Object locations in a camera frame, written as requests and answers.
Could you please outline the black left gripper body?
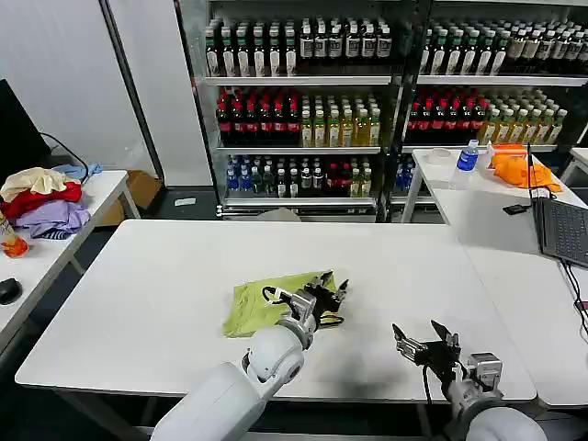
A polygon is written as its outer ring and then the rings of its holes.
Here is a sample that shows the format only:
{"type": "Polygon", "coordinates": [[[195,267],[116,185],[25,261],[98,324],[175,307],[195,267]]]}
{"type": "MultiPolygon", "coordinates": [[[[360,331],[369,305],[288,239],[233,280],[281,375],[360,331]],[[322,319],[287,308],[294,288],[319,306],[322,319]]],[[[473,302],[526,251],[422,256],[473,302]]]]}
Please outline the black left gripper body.
{"type": "Polygon", "coordinates": [[[306,284],[304,291],[315,299],[312,315],[321,318],[325,312],[337,313],[343,301],[343,291],[332,291],[320,285],[306,284]]]}

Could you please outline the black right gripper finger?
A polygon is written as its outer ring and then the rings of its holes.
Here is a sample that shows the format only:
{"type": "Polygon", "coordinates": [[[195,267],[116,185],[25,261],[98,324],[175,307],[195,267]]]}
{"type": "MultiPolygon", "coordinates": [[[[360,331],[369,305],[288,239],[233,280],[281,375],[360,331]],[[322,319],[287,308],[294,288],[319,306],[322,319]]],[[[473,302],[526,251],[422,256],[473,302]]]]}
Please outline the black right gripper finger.
{"type": "Polygon", "coordinates": [[[434,342],[434,347],[444,350],[459,350],[459,338],[457,333],[451,333],[444,324],[441,324],[435,320],[431,321],[431,325],[434,328],[439,339],[434,342]]]}
{"type": "Polygon", "coordinates": [[[422,345],[418,341],[408,338],[397,324],[393,323],[391,327],[396,341],[396,349],[402,356],[415,356],[422,350],[422,345]]]}

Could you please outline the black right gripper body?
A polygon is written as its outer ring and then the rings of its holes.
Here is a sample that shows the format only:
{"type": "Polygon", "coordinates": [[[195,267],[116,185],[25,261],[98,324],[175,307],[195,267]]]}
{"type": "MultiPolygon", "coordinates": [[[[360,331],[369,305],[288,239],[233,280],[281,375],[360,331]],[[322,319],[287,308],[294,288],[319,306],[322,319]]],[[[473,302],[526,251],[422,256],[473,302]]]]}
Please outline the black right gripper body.
{"type": "Polygon", "coordinates": [[[441,382],[456,379],[454,369],[459,364],[461,346],[458,339],[438,340],[432,342],[414,342],[413,362],[423,367],[423,376],[428,380],[427,372],[431,370],[441,382]]]}

